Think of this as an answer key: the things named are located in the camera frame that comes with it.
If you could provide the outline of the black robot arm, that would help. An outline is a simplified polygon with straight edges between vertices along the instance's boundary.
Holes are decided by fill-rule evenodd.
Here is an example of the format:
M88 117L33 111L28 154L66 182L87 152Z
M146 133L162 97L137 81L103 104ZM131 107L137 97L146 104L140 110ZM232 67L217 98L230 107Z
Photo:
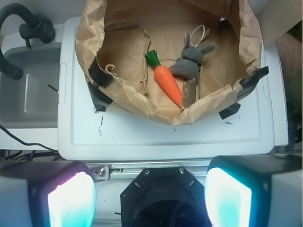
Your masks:
M80 161L1 161L0 224L90 227L95 182ZM124 227L300 227L302 156L216 156L204 183L181 167L146 168L120 205Z

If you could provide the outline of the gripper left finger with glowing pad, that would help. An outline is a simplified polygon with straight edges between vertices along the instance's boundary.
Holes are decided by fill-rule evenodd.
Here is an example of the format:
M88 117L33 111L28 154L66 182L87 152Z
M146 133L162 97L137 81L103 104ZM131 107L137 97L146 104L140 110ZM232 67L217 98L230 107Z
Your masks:
M90 227L96 187L80 161L3 161L2 227Z

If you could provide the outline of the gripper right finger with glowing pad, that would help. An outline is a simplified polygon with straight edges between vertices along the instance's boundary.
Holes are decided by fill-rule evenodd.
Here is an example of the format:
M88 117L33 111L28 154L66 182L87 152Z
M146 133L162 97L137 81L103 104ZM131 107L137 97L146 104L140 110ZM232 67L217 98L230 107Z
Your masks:
M205 205L214 227L301 227L302 155L214 157Z

